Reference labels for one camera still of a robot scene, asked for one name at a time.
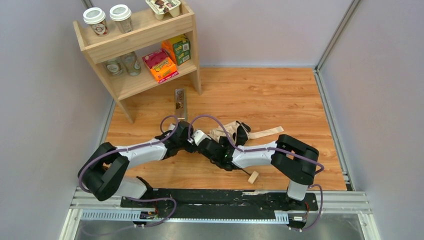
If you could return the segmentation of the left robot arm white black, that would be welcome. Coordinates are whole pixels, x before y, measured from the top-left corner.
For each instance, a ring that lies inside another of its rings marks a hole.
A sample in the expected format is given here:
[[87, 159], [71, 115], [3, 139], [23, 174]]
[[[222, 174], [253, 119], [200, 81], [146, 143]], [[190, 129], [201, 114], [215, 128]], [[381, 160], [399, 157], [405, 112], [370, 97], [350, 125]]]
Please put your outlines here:
[[171, 125], [153, 139], [128, 146], [101, 144], [77, 174], [80, 188], [102, 202], [113, 196], [140, 199], [148, 190], [141, 178], [127, 177], [126, 171], [139, 165], [162, 161], [179, 151], [193, 150], [193, 127], [186, 121]]

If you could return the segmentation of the beige umbrella with black shaft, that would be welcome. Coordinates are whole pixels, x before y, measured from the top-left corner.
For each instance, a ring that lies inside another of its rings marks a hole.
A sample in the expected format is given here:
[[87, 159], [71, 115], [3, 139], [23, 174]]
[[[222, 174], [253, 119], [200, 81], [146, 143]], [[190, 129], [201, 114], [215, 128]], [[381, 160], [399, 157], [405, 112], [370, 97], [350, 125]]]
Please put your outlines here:
[[227, 131], [232, 142], [234, 144], [244, 146], [246, 142], [252, 139], [259, 139], [267, 137], [274, 134], [280, 134], [284, 131], [282, 126], [277, 126], [274, 128], [252, 132], [252, 129], [249, 125], [240, 121], [233, 121], [228, 124], [225, 124], [223, 128], [217, 127], [209, 131], [209, 136], [216, 140], [217, 142], [223, 143], [228, 140], [224, 130]]

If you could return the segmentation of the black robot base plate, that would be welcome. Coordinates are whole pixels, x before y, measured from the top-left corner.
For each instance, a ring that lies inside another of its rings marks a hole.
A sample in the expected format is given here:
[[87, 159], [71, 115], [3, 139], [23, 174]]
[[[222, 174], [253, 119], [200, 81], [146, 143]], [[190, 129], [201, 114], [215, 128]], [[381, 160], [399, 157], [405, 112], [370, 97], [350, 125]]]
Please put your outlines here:
[[317, 199], [308, 193], [303, 201], [290, 200], [286, 192], [268, 192], [255, 190], [225, 189], [173, 189], [156, 188], [145, 193], [143, 199], [155, 199], [155, 202], [135, 202], [121, 200], [123, 208], [155, 208], [159, 217], [167, 216], [174, 207], [166, 197], [177, 202], [174, 213], [181, 215], [202, 215], [206, 217], [265, 216], [272, 211], [318, 210]]

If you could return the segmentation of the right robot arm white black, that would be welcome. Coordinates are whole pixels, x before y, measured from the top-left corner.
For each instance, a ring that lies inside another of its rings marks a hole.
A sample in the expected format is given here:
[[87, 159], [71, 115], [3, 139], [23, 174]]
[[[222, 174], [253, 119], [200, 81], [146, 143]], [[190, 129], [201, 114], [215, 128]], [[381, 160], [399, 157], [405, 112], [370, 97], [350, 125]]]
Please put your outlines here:
[[221, 145], [205, 133], [194, 133], [197, 152], [211, 163], [226, 171], [241, 170], [252, 166], [273, 166], [289, 178], [287, 195], [290, 199], [303, 201], [306, 191], [324, 166], [318, 163], [320, 152], [287, 134], [279, 135], [276, 141], [257, 146], [233, 146], [230, 142]]

